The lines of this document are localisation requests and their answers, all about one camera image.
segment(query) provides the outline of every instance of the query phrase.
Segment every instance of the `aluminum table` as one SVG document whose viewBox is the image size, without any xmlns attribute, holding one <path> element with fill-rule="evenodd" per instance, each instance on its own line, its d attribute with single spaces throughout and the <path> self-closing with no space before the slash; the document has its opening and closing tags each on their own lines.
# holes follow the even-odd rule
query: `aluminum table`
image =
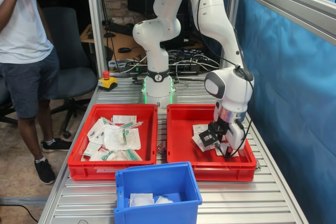
<svg viewBox="0 0 336 224">
<path fill-rule="evenodd" d="M 205 91 L 203 82 L 187 83 L 176 85 L 178 103 L 215 104 L 216 98 Z M 118 79 L 118 87 L 111 92 L 97 88 L 74 142 L 94 104 L 138 103 L 140 92 L 141 86 L 133 84 L 132 79 Z M 247 115 L 244 127 L 249 119 Z M 158 121 L 160 164 L 166 162 L 161 155 L 166 142 L 166 111 L 159 110 Z M 261 169 L 252 182 L 198 182 L 203 204 L 198 207 L 197 224 L 308 223 L 253 123 L 247 139 Z M 115 186 L 113 180 L 72 180 L 66 158 L 39 224 L 113 224 Z"/>
</svg>

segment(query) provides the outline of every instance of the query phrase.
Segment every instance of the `white t-shirt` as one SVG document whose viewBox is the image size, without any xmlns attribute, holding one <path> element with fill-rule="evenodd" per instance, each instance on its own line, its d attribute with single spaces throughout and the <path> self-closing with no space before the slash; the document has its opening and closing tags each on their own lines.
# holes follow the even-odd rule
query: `white t-shirt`
<svg viewBox="0 0 336 224">
<path fill-rule="evenodd" d="M 0 31 L 0 63 L 38 62 L 46 58 L 52 49 L 36 0 L 17 0 L 11 19 Z"/>
</svg>

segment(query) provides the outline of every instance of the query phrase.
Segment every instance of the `man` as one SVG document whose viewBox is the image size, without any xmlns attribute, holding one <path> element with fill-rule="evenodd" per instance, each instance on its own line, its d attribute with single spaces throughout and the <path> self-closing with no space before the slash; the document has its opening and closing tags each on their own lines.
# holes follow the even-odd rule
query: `man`
<svg viewBox="0 0 336 224">
<path fill-rule="evenodd" d="M 57 92 L 58 57 L 36 0 L 0 0 L 0 4 L 0 73 L 39 179 L 51 184 L 55 174 L 38 144 L 35 119 L 43 132 L 43 152 L 69 150 L 71 142 L 54 138 L 49 107 Z"/>
</svg>

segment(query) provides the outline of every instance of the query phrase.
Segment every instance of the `red button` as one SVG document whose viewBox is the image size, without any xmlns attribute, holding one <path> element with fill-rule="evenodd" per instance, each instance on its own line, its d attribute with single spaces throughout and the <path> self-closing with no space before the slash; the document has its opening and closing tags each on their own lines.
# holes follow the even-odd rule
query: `red button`
<svg viewBox="0 0 336 224">
<path fill-rule="evenodd" d="M 109 71 L 104 71 L 104 72 L 103 72 L 103 78 L 104 78 L 105 80 L 108 80 L 108 79 L 110 78 L 110 72 L 109 72 Z"/>
</svg>

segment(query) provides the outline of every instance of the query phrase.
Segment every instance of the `office chair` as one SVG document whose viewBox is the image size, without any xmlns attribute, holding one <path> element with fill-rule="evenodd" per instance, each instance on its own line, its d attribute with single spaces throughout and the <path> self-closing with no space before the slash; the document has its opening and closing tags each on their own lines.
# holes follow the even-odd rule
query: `office chair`
<svg viewBox="0 0 336 224">
<path fill-rule="evenodd" d="M 59 81 L 56 99 L 63 99 L 64 104 L 51 111 L 52 114 L 68 111 L 62 125 L 63 137 L 69 138 L 69 121 L 77 116 L 77 110 L 86 111 L 84 105 L 90 99 L 77 101 L 74 97 L 91 92 L 97 86 L 98 79 L 90 68 L 90 62 L 84 53 L 79 38 L 76 12 L 66 7 L 43 9 L 54 46 L 59 58 Z"/>
<path fill-rule="evenodd" d="M 11 96 L 6 88 L 5 80 L 0 75 L 0 122 L 17 124 L 17 120 L 8 118 L 6 115 L 15 112 L 11 104 Z"/>
</svg>

